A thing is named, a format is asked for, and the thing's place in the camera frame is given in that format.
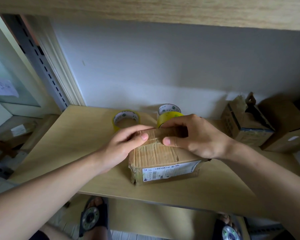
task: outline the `forearm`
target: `forearm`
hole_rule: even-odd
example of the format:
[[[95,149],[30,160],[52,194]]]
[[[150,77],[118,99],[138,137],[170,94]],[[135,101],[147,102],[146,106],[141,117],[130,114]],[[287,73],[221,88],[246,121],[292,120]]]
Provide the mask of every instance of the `forearm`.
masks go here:
[[[223,160],[256,194],[266,209],[300,239],[300,177],[237,143]]]
[[[98,173],[84,157],[0,194],[0,239],[29,239]]]

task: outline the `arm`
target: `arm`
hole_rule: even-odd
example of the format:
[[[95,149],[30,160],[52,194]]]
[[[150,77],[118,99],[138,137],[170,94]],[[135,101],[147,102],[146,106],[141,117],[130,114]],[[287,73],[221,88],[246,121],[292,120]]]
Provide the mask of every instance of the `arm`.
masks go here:
[[[175,117],[162,125],[183,125],[187,138],[165,137],[163,144],[181,147],[227,164],[256,194],[266,209],[300,239],[300,177],[220,132],[196,115]]]
[[[123,161],[151,127],[136,125],[118,131],[108,144],[89,155],[0,194],[0,239],[29,239],[82,186]]]

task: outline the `white door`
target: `white door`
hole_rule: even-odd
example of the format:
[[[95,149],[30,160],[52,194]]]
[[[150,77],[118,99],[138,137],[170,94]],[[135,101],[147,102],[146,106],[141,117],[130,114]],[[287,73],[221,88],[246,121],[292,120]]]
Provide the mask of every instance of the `white door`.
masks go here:
[[[61,113],[1,17],[0,104],[13,115]]]

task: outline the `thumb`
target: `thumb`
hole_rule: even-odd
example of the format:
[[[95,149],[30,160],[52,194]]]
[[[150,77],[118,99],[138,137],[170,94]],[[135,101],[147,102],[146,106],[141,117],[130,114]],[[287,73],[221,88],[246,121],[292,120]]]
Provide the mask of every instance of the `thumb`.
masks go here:
[[[188,148],[188,141],[186,138],[179,138],[175,136],[164,137],[162,142],[165,146],[169,146],[169,147],[180,147],[184,149]]]
[[[128,151],[132,151],[133,149],[141,146],[148,140],[149,135],[147,133],[142,133],[136,137],[133,137],[131,140],[124,142],[124,147]]]

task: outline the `fingernail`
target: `fingernail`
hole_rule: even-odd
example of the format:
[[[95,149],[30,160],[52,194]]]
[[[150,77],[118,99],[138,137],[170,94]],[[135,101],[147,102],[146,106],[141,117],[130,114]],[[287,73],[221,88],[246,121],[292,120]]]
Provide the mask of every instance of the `fingernail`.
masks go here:
[[[144,141],[148,140],[148,134],[147,134],[147,133],[143,133],[143,134],[141,135],[141,138],[142,138]]]
[[[170,145],[170,139],[169,139],[168,137],[164,137],[164,139],[163,139],[162,142],[163,142],[163,144],[166,145],[166,146]]]

